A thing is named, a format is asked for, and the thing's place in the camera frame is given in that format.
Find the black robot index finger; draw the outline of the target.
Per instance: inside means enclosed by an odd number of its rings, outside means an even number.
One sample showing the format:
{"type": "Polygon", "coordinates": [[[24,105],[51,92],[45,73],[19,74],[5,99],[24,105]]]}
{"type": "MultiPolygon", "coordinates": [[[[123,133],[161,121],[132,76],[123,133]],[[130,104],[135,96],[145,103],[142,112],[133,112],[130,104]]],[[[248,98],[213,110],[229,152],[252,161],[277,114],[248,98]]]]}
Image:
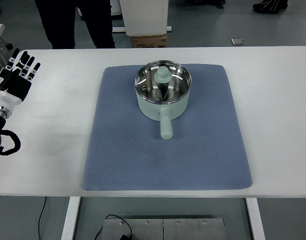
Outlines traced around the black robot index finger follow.
{"type": "Polygon", "coordinates": [[[19,49],[16,48],[4,67],[7,71],[11,71],[18,53],[19,53],[19,49]]]}

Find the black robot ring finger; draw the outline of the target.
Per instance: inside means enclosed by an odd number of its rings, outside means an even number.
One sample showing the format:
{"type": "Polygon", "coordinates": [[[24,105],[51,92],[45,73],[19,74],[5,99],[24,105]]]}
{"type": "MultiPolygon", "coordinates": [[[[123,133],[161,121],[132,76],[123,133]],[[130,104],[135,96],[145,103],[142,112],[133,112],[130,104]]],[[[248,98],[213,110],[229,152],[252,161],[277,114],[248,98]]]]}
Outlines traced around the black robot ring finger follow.
{"type": "Polygon", "coordinates": [[[20,73],[20,76],[21,76],[21,77],[25,77],[25,76],[27,75],[27,73],[28,73],[28,71],[29,71],[29,69],[30,69],[32,63],[34,62],[34,59],[35,59],[35,57],[33,57],[33,56],[31,56],[31,57],[29,58],[28,62],[27,62],[26,65],[23,67],[23,69],[22,69],[22,71],[21,71],[21,73],[20,73]]]}

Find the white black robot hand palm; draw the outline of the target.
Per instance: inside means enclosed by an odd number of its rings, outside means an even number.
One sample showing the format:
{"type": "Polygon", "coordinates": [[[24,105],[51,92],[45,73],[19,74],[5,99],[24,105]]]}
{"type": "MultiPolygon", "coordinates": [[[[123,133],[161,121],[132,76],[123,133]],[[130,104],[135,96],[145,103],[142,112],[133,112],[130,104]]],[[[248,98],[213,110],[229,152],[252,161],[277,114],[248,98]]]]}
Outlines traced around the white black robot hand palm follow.
{"type": "Polygon", "coordinates": [[[13,112],[25,100],[30,87],[26,77],[10,73],[0,84],[0,112],[13,112]]]}

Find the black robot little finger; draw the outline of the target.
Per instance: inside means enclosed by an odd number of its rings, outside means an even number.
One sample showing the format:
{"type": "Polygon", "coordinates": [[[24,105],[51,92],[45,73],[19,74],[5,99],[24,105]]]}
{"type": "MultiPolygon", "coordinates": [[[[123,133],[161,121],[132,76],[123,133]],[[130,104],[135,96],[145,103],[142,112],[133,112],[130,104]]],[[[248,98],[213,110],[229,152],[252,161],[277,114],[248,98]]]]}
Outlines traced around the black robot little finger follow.
{"type": "Polygon", "coordinates": [[[29,81],[29,82],[32,82],[32,79],[35,77],[38,69],[40,68],[40,63],[38,62],[34,68],[32,69],[32,71],[28,74],[28,76],[26,77],[26,79],[29,81]]]}

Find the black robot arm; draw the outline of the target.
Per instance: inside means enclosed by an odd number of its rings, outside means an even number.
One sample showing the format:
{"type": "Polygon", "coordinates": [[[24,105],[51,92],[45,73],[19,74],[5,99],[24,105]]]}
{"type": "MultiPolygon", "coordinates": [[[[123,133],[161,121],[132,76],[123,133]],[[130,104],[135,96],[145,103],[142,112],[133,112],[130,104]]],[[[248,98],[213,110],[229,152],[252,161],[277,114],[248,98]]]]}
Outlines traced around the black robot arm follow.
{"type": "Polygon", "coordinates": [[[8,156],[20,150],[21,142],[19,137],[12,131],[4,129],[6,120],[10,118],[15,106],[21,104],[32,85],[40,63],[37,62],[33,69],[30,69],[35,57],[24,51],[20,59],[15,63],[19,49],[15,49],[12,56],[0,71],[0,156],[8,156]],[[14,147],[4,150],[2,137],[10,137],[14,147]]]}

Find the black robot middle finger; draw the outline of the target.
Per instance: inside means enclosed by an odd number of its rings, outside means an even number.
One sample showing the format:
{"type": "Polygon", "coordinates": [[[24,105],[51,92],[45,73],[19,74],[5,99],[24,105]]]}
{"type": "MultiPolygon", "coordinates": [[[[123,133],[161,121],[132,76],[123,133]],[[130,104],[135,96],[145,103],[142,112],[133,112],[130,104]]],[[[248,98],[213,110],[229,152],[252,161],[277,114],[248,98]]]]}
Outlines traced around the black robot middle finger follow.
{"type": "Polygon", "coordinates": [[[27,54],[27,51],[24,51],[20,57],[19,62],[15,65],[14,71],[15,72],[21,72],[26,63],[29,60],[29,55],[27,54]]]}

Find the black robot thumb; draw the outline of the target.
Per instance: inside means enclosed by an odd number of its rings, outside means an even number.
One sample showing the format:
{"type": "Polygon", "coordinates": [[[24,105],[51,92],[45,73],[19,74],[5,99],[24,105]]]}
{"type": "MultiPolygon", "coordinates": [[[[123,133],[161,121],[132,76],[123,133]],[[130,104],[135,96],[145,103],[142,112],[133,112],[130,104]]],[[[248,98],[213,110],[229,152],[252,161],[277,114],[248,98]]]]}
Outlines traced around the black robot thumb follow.
{"type": "Polygon", "coordinates": [[[0,84],[10,73],[10,70],[6,70],[4,68],[0,71],[0,84]]]}

